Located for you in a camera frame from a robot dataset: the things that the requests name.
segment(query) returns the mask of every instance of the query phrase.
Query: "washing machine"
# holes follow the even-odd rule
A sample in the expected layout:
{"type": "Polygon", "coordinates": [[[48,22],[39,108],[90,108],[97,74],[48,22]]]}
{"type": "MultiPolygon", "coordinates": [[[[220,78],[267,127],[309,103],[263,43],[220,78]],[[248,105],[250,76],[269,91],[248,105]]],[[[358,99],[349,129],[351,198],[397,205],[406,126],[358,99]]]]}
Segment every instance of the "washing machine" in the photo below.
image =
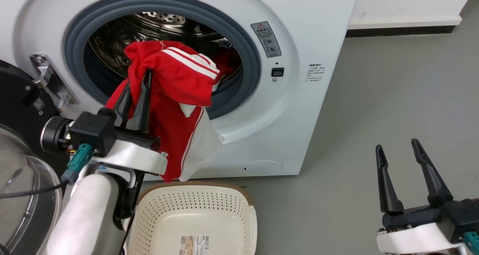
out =
{"type": "Polygon", "coordinates": [[[21,78],[4,92],[19,102],[0,123],[37,144],[51,116],[106,103],[125,78],[130,42],[178,40],[233,56],[208,108],[222,153],[194,177],[297,175],[355,2],[0,0],[0,76],[21,78]]]}

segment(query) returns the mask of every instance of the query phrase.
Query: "brown basket rim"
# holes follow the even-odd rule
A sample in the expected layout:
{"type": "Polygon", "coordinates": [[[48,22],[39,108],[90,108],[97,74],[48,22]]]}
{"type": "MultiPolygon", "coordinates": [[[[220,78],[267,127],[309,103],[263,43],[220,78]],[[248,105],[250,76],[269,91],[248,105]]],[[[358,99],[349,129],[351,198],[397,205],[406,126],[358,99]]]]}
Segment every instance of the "brown basket rim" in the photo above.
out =
{"type": "Polygon", "coordinates": [[[233,184],[225,184],[225,183],[220,183],[215,181],[203,181],[203,180],[191,180],[186,182],[175,181],[175,182],[160,183],[160,184],[154,185],[152,187],[147,188],[144,192],[142,192],[142,194],[140,194],[137,200],[137,206],[140,204],[141,200],[153,190],[158,188],[163,188],[163,187],[176,187],[176,186],[214,186],[214,187],[232,188],[239,191],[241,194],[243,194],[248,204],[250,206],[253,206],[253,199],[251,198],[250,194],[242,187],[238,185],[233,185],[233,184]]]}

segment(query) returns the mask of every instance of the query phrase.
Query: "red and white garment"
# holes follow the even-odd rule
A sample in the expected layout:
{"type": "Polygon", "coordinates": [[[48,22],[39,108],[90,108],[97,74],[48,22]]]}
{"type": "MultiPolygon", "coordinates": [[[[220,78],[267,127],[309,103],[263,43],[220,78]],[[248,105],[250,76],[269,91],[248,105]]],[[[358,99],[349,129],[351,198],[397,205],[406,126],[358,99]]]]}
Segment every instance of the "red and white garment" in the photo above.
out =
{"type": "MultiPolygon", "coordinates": [[[[138,102],[141,82],[152,69],[149,134],[161,138],[160,152],[168,165],[165,181],[188,180],[198,169],[212,163],[220,153],[223,138],[209,122],[205,107],[222,74],[211,59],[180,42],[134,42],[125,49],[132,61],[128,80],[133,102],[138,102]]],[[[113,108],[127,80],[107,103],[113,108]]]]}

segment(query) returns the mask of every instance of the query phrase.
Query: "laundry basket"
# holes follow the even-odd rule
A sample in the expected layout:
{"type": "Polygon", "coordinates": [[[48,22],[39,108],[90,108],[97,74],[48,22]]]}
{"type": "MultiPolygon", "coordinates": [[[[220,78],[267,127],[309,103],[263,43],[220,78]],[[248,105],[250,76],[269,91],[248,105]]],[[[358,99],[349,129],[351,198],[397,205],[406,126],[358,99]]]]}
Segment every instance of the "laundry basket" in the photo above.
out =
{"type": "Polygon", "coordinates": [[[254,255],[256,211],[248,193],[209,181],[159,184],[138,199],[127,255],[254,255]]]}

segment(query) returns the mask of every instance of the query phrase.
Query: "white wall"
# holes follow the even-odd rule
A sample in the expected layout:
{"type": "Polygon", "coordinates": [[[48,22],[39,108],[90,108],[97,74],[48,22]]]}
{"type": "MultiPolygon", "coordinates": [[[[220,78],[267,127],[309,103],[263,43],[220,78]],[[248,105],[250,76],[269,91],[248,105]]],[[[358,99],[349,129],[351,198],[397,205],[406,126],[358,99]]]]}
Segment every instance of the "white wall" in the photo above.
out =
{"type": "Polygon", "coordinates": [[[458,25],[467,0],[357,0],[349,29],[458,25]]]}

